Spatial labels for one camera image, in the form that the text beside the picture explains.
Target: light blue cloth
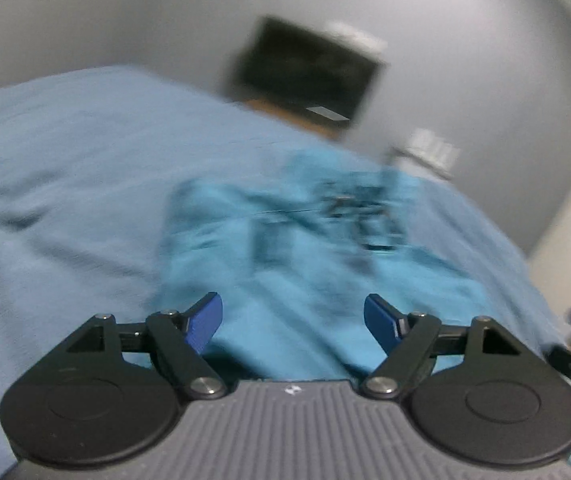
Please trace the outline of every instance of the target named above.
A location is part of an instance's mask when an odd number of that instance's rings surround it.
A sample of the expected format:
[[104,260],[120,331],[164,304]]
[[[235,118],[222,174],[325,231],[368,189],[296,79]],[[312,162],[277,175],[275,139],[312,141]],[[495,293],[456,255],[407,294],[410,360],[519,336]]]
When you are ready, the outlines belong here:
[[[337,195],[349,195],[355,182],[385,187],[383,200],[398,221],[394,250],[366,250],[354,236],[353,216],[328,217],[319,192],[328,182]],[[159,306],[190,304],[204,290],[218,291],[224,322],[212,355],[227,354],[257,376],[278,380],[347,378],[355,370],[362,376],[379,365],[385,354],[363,322],[363,300],[372,292],[402,312],[428,312],[447,324],[491,316],[538,354],[559,343],[553,316],[513,245],[454,190],[426,184],[393,170],[345,171],[331,152],[294,158],[278,189],[184,184],[171,201]],[[431,194],[414,208],[426,189]],[[439,199],[441,207],[431,208],[422,224],[424,239],[441,252],[457,240],[450,256],[488,283],[490,297],[470,275],[406,239],[425,203]],[[443,224],[437,218],[446,212],[451,222],[443,235],[452,238],[439,245],[447,238],[437,231]],[[272,226],[267,231],[265,220]],[[458,362],[440,358],[435,369]]]

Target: bed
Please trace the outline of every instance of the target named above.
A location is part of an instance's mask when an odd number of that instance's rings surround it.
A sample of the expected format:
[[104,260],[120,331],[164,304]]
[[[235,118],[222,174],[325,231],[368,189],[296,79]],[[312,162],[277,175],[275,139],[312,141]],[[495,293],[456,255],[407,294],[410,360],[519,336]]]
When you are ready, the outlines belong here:
[[[316,137],[131,67],[0,89],[0,398],[97,312],[153,312],[168,201],[206,176],[278,186],[297,153],[378,166]],[[523,254],[453,186],[419,181],[408,237],[479,283],[531,349],[562,341]],[[14,457],[0,428],[0,474]]]

